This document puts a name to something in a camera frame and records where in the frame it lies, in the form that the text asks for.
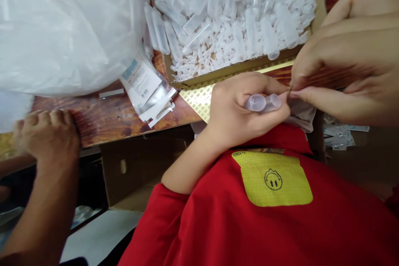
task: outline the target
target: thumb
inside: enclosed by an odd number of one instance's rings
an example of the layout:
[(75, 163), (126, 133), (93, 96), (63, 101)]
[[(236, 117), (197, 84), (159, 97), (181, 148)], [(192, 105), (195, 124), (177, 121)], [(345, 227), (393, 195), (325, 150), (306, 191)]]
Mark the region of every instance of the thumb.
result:
[(362, 123), (363, 119), (376, 109), (376, 103), (370, 98), (323, 87), (311, 86), (292, 91), (290, 98), (301, 99), (341, 122), (353, 125)]

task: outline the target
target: wrist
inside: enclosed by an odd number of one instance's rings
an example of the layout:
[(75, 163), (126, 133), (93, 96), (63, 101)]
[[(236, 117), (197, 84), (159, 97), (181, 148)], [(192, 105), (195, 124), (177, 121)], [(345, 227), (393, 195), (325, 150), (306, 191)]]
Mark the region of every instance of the wrist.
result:
[(207, 147), (212, 149), (212, 152), (218, 153), (219, 155), (230, 148), (223, 138), (220, 138), (218, 134), (208, 126), (198, 136), (198, 139), (200, 138), (204, 141)]
[(79, 159), (70, 157), (65, 159), (59, 158), (39, 158), (37, 159), (37, 175), (39, 177), (68, 176), (77, 173)]

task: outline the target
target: wooden table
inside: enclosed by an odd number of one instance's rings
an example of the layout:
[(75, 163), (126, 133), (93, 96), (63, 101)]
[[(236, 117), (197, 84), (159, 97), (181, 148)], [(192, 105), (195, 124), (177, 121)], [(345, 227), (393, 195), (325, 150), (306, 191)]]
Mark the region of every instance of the wooden table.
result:
[[(330, 10), (337, 1), (326, 0), (327, 10)], [(153, 63), (158, 71), (166, 76), (165, 66), (160, 53), (155, 55)], [(268, 75), (284, 84), (288, 84), (291, 80), (291, 67), (269, 72)], [(337, 89), (346, 87), (349, 83), (348, 80), (350, 78), (342, 76), (342, 74), (322, 70), (313, 78), (312, 84)], [(118, 88), (121, 88), (121, 84), (115, 82), (108, 90)], [(89, 147), (201, 120), (180, 96), (177, 96), (174, 102), (176, 104), (174, 111), (168, 113), (153, 130), (139, 119), (126, 94), (108, 99), (100, 99), (99, 93), (68, 99), (36, 97), (33, 109), (71, 110), (81, 134), (82, 145), (83, 147)]]

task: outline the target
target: box of plastic tubes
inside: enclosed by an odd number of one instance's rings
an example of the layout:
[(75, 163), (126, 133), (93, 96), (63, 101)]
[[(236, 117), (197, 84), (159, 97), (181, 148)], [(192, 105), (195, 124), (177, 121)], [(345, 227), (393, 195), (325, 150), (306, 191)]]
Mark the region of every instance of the box of plastic tubes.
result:
[(176, 88), (293, 60), (327, 15), (325, 0), (153, 3), (145, 7), (148, 40)]

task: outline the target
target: centrifuge tube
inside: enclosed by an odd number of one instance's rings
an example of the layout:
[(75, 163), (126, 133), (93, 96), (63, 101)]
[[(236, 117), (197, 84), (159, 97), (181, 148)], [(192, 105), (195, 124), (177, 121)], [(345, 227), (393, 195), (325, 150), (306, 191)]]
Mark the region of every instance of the centrifuge tube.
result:
[(249, 97), (245, 104), (246, 109), (259, 113), (271, 112), (281, 107), (281, 99), (276, 94), (267, 97), (261, 94), (254, 94)]

